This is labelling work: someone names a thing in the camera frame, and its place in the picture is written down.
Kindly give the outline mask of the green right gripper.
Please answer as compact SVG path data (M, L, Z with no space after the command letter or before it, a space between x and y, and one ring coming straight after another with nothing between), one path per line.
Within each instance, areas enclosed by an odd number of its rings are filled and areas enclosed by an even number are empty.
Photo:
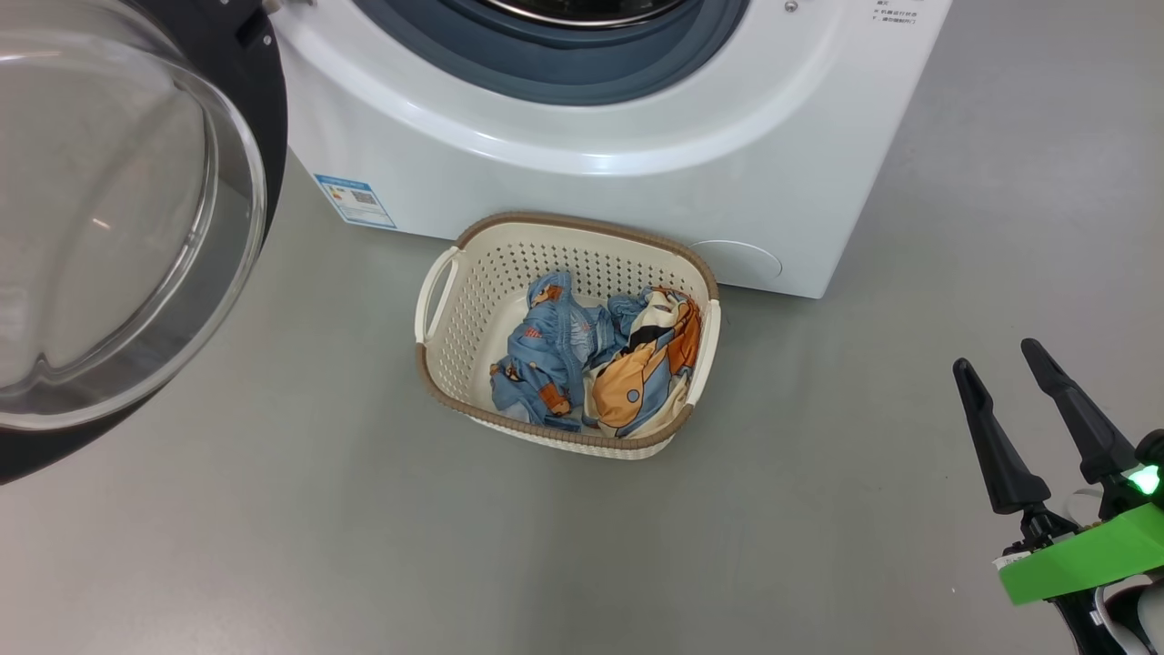
M1081 457L1079 469L1086 482L1098 484L1140 465L1129 440L1038 340L1023 339L1021 351L1037 385L1059 410ZM1012 515L1044 510L1051 498L1050 489L1027 468L998 423L993 397L971 362L956 359L952 373L994 513ZM1161 428L1140 441L1138 453L1147 455L1148 469L1156 474L1157 480L1144 505L1034 554L995 560L998 576L1012 604L1052 600L1161 569Z

